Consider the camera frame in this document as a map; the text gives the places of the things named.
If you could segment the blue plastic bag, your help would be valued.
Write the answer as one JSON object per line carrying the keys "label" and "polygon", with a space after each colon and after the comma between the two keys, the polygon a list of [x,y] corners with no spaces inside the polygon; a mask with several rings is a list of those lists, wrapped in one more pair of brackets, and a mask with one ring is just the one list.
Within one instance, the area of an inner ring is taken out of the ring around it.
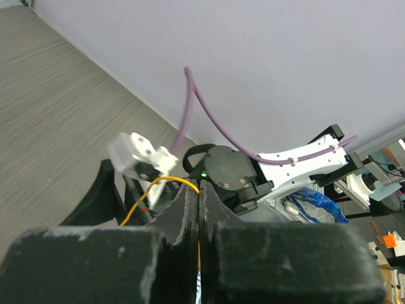
{"label": "blue plastic bag", "polygon": [[301,215],[316,224],[348,224],[339,206],[324,194],[304,187],[289,195]]}

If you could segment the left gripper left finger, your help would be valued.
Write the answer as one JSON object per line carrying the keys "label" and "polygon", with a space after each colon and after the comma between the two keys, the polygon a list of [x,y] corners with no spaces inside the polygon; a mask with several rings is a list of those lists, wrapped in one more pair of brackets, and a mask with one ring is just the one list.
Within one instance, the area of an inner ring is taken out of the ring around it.
{"label": "left gripper left finger", "polygon": [[1,264],[1,302],[194,303],[198,204],[181,186],[144,226],[26,231]]}

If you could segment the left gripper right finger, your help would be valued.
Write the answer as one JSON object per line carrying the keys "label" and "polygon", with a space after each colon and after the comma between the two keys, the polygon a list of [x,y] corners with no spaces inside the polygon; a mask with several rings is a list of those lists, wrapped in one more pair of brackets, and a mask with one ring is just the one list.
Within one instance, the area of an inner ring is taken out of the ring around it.
{"label": "left gripper right finger", "polygon": [[249,223],[199,185],[202,303],[382,303],[385,283],[347,224]]}

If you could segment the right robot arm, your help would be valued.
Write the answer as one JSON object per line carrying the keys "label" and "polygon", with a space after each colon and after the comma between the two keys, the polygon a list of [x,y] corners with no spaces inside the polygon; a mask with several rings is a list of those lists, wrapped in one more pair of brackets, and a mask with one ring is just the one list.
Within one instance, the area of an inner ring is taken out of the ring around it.
{"label": "right robot arm", "polygon": [[[279,153],[250,156],[241,149],[203,144],[188,155],[203,154],[192,166],[183,159],[188,179],[208,181],[231,211],[242,215],[262,201],[275,201],[304,187],[324,187],[363,167],[349,140],[331,125],[305,146]],[[108,158],[65,226],[93,226],[110,220],[120,225],[145,225],[157,216],[156,205],[172,200],[181,179],[171,176],[177,157],[165,147],[154,148],[137,133],[121,133],[108,146]]]}

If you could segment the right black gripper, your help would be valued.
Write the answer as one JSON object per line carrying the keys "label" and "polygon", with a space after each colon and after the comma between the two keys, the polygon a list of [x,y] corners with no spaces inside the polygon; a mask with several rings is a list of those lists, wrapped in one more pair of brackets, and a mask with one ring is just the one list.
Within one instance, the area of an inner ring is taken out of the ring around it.
{"label": "right black gripper", "polygon": [[[61,225],[100,225],[110,220],[120,224],[129,209],[143,194],[140,183],[124,178],[125,192],[121,198],[115,185],[115,171],[110,160],[102,160],[97,177],[76,208]],[[163,212],[142,212],[136,208],[128,225],[177,225],[177,212],[169,206]]]}

